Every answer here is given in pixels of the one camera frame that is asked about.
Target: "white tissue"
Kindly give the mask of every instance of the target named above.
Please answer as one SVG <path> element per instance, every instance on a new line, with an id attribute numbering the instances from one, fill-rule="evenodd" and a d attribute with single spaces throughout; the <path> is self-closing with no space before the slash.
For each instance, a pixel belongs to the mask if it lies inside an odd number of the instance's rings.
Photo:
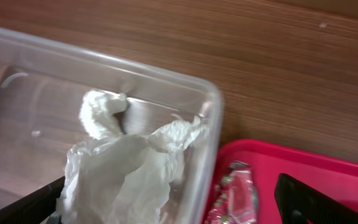
<path id="1" fill-rule="evenodd" d="M 65 186 L 57 200 L 64 224 L 158 224 L 169 183 L 182 177 L 183 151 L 205 126 L 195 117 L 148 136 L 123 135 L 112 114 L 126 108 L 125 95 L 84 96 L 80 119 L 94 139 L 67 153 Z"/>

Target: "clear plastic bin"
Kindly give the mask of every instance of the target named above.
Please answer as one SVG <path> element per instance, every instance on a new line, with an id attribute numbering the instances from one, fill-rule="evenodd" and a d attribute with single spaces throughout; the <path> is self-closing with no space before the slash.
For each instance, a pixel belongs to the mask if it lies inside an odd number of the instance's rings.
<path id="1" fill-rule="evenodd" d="M 92 89 L 126 93 L 124 131 L 149 134 L 176 119 L 205 118 L 204 147 L 186 150 L 185 180 L 172 184 L 166 223 L 199 223 L 221 129 L 210 82 L 0 28 L 0 208 L 64 175 L 66 153 L 87 137 L 78 119 Z"/>

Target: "wooden table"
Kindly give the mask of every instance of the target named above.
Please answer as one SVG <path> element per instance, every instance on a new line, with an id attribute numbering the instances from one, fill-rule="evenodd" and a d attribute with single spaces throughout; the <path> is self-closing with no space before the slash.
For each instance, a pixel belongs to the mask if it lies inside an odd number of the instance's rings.
<path id="1" fill-rule="evenodd" d="M 0 0 L 0 26 L 212 81 L 221 144 L 358 162 L 357 19 L 264 0 Z"/>

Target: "plastic container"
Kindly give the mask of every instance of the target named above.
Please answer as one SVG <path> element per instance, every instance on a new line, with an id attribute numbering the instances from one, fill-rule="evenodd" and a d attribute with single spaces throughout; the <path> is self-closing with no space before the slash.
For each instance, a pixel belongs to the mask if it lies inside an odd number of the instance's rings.
<path id="1" fill-rule="evenodd" d="M 221 128 L 218 89 L 205 80 L 0 28 L 0 208 L 61 177 L 66 153 L 86 138 L 78 112 L 92 89 L 126 93 L 129 134 L 176 119 L 205 119 L 204 147 L 186 151 L 186 174 L 162 213 L 201 220 Z"/>
<path id="2" fill-rule="evenodd" d="M 246 162 L 253 167 L 253 180 L 259 196 L 258 224 L 281 223 L 274 198 L 281 173 L 289 174 L 358 212 L 358 164 L 243 139 L 219 149 L 212 186 L 221 179 L 232 161 Z M 212 203 L 213 192 L 210 191 L 206 211 Z"/>

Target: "pink tray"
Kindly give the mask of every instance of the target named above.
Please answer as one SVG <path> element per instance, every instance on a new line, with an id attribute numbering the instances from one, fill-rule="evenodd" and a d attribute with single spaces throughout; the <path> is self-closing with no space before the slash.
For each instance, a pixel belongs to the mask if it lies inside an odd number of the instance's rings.
<path id="1" fill-rule="evenodd" d="M 220 148 L 211 186 L 221 179 L 232 161 L 243 161 L 254 168 L 253 178 L 259 191 L 258 224 L 281 223 L 274 199 L 280 173 L 289 174 L 358 212 L 358 164 L 243 139 Z M 213 203 L 212 197 L 210 191 L 207 210 Z"/>

